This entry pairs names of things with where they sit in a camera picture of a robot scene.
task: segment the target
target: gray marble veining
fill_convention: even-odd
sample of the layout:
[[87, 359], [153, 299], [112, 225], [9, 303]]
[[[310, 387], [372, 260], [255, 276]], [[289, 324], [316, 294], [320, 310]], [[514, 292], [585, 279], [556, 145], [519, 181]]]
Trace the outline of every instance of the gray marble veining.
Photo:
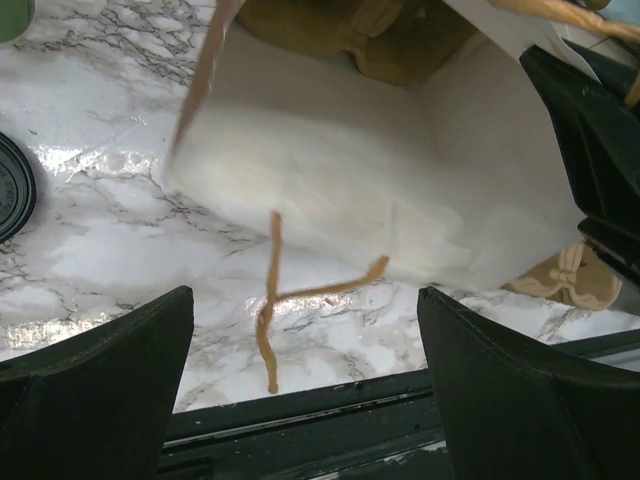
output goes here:
[[[26, 36], [0, 47], [0, 131], [33, 152], [40, 201], [0, 246], [0, 359], [44, 347], [178, 286], [193, 287], [196, 333], [176, 410], [266, 396], [254, 317], [269, 243], [158, 181], [198, 48], [205, 0], [49, 0]], [[358, 276], [286, 249], [282, 288]], [[447, 291], [548, 343], [640, 327], [508, 292]], [[380, 281], [276, 312], [283, 393], [425, 365], [417, 292]]]

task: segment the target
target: paper bag handle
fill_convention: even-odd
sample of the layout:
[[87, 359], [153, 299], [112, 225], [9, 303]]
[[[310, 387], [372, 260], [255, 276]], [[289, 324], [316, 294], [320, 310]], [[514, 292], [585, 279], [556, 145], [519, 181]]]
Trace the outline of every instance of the paper bag handle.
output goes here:
[[496, 8], [580, 27], [592, 33], [640, 43], [640, 26], [610, 22], [565, 0], [489, 0]]

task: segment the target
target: beige shoe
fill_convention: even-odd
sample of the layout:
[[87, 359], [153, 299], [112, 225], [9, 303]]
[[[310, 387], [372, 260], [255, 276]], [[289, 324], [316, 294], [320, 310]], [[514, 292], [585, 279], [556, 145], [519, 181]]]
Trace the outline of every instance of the beige shoe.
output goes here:
[[618, 298], [622, 281], [590, 248], [578, 243], [504, 288], [589, 310], [605, 310]]

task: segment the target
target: black frame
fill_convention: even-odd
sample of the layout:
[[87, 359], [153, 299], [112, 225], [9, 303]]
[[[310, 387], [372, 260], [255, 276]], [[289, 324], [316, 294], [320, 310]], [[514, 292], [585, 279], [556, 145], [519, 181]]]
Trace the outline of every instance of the black frame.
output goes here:
[[[640, 330], [555, 345], [640, 350]], [[428, 369], [174, 414], [158, 478], [453, 479]]]

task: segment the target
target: green container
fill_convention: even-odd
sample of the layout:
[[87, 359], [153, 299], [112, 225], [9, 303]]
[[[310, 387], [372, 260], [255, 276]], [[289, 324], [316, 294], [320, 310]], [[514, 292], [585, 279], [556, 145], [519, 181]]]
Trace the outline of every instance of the green container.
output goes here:
[[35, 0], [0, 0], [0, 44], [26, 32], [35, 12]]

